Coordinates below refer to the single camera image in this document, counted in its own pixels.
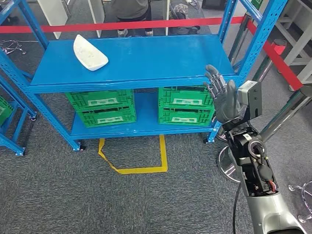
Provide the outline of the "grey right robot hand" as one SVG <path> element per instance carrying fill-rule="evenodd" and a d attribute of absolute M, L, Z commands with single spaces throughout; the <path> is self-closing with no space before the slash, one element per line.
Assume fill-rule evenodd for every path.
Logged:
<path fill-rule="evenodd" d="M 236 83 L 230 79 L 225 82 L 224 77 L 212 65 L 205 66 L 205 77 L 209 83 L 204 85 L 213 99 L 216 119 L 226 123 L 241 116 L 241 106 L 237 100 Z"/>

